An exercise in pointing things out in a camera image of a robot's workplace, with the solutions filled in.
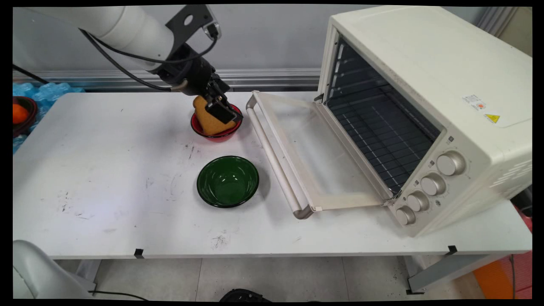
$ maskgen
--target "white table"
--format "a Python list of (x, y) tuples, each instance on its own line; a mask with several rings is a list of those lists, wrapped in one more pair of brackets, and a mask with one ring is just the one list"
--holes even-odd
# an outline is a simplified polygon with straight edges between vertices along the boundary
[[(250, 95), (227, 93), (243, 111)], [(484, 254), (471, 269), (532, 248), (509, 201), (418, 238), (384, 207), (297, 220), (249, 117), (230, 140), (210, 142), (190, 127), (193, 98), (60, 98), (13, 157), (13, 240), (33, 242), (54, 259), (135, 258), (136, 249), (145, 258), (443, 255), (455, 246), (455, 255)], [(207, 205), (196, 191), (200, 169), (224, 155), (247, 158), (260, 177), (253, 198), (231, 209)]]

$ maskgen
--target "bread slice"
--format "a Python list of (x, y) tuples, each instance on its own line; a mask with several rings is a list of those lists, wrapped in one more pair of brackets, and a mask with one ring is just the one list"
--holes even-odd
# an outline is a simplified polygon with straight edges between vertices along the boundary
[(195, 108), (196, 118), (198, 119), (204, 134), (215, 135), (224, 132), (230, 128), (236, 126), (234, 121), (230, 121), (227, 124), (223, 124), (219, 119), (206, 112), (206, 104), (208, 102), (202, 96), (197, 96), (193, 101), (193, 107)]

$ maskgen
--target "black cable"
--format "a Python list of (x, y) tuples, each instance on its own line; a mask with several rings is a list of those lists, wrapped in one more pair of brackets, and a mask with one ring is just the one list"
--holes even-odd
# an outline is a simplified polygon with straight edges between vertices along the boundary
[(514, 270), (514, 255), (510, 255), (510, 263), (512, 264), (512, 299), (516, 299), (516, 270)]
[(193, 57), (188, 57), (188, 58), (179, 59), (179, 60), (160, 60), (160, 59), (152, 59), (152, 58), (149, 58), (149, 57), (143, 57), (143, 56), (127, 53), (127, 52), (124, 52), (124, 51), (121, 51), (121, 50), (117, 50), (114, 47), (111, 47), (111, 46), (107, 45), (105, 42), (101, 41), (100, 39), (98, 39), (98, 38), (96, 38), (96, 37), (94, 37), (92, 35), (90, 35), (90, 36), (93, 37), (94, 39), (96, 39), (96, 41), (98, 41), (102, 46), (112, 50), (113, 52), (122, 54), (124, 56), (133, 57), (133, 58), (137, 58), (137, 59), (141, 59), (141, 60), (146, 60), (148, 62), (153, 62), (153, 63), (161, 63), (161, 64), (180, 64), (180, 63), (185, 63), (185, 62), (188, 62), (190, 60), (202, 57), (204, 54), (210, 52), (213, 49), (213, 47), (215, 46), (215, 44), (217, 43), (217, 36), (214, 36), (213, 37), (213, 42), (208, 47), (208, 49), (202, 51), (201, 53), (199, 53), (199, 54), (197, 54), (197, 55), (195, 55)]
[(22, 73), (22, 74), (24, 74), (24, 75), (26, 75), (26, 76), (29, 76), (29, 77), (35, 79), (36, 81), (38, 81), (38, 82), (40, 82), (40, 83), (43, 83), (43, 84), (49, 83), (48, 81), (45, 81), (45, 80), (42, 79), (41, 77), (39, 77), (39, 76), (37, 76), (37, 75), (35, 75), (35, 74), (31, 73), (31, 72), (28, 72), (28, 71), (26, 71), (25, 69), (23, 69), (23, 68), (21, 68), (21, 67), (15, 65), (15, 64), (13, 64), (13, 63), (11, 64), (11, 66), (12, 66), (12, 68), (13, 68), (14, 70), (17, 70), (17, 71), (19, 71), (20, 73)]
[(131, 296), (131, 297), (139, 298), (139, 299), (141, 299), (142, 301), (149, 301), (148, 299), (144, 299), (144, 298), (139, 297), (139, 296), (137, 296), (137, 295), (131, 295), (130, 293), (108, 292), (108, 291), (98, 291), (98, 290), (91, 290), (91, 291), (89, 291), (89, 293), (105, 293), (105, 294), (107, 294), (107, 295), (126, 295), (126, 296)]
[(82, 29), (79, 29), (81, 31), (81, 33), (83, 33), (83, 35), (85, 35), (85, 37), (91, 42), (91, 44), (93, 46), (95, 46), (95, 48), (106, 58), (108, 59), (108, 61), (110, 61), (110, 63), (112, 63), (115, 67), (117, 67), (117, 69), (121, 70), (124, 74), (126, 74), (127, 76), (129, 76), (131, 79), (135, 80), (136, 82), (140, 83), (140, 84), (143, 84), (143, 85), (146, 85), (147, 87), (151, 87), (153, 89), (157, 89), (157, 90), (161, 90), (161, 91), (171, 91), (170, 87), (160, 87), (160, 86), (156, 86), (156, 85), (153, 85), (151, 83), (147, 83), (146, 81), (138, 78), (137, 76), (133, 75), (132, 73), (128, 72), (128, 70), (126, 70), (125, 68), (123, 68), (121, 65), (119, 65), (113, 58), (111, 58), (111, 56), (109, 56), (105, 51), (104, 49), (100, 48), (100, 46), (94, 41), (94, 39), (91, 37), (91, 35), (89, 33), (87, 33), (86, 31), (82, 30)]

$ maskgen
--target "red bowl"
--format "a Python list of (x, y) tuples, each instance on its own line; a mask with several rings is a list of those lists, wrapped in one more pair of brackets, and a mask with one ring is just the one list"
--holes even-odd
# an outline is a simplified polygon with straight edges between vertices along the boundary
[(24, 134), (36, 121), (36, 114), (38, 113), (38, 106), (36, 102), (31, 98), (15, 96), (13, 97), (13, 104), (19, 104), (28, 111), (28, 118), (22, 123), (13, 124), (13, 138)]
[[(241, 114), (240, 109), (238, 107), (236, 107), (236, 106), (234, 106), (232, 104), (231, 104), (231, 106), (232, 106), (232, 108), (234, 108), (235, 111), (237, 111), (238, 113)], [(198, 135), (200, 135), (202, 137), (205, 137), (206, 139), (208, 139), (210, 141), (213, 141), (213, 142), (224, 142), (224, 141), (230, 139), (234, 135), (234, 132), (236, 132), (238, 130), (238, 128), (240, 128), (241, 124), (242, 124), (242, 119), (240, 119), (240, 121), (238, 121), (233, 128), (230, 128), (230, 129), (228, 129), (226, 131), (223, 131), (223, 132), (215, 134), (215, 135), (206, 135), (206, 134), (204, 134), (204, 130), (202, 129), (202, 126), (200, 125), (200, 122), (196, 118), (196, 113), (194, 113), (193, 116), (191, 117), (191, 127), (193, 128), (193, 131), (195, 131), (195, 133), (197, 133)]]

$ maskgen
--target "yellow warning sticker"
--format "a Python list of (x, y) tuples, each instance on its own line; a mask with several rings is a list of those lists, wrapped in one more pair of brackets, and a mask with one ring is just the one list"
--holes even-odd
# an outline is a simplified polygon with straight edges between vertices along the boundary
[(500, 116), (498, 115), (490, 115), (490, 114), (485, 114), (486, 117), (489, 118), (489, 120), (493, 121), (493, 123), (497, 123), (497, 121), (499, 120)]

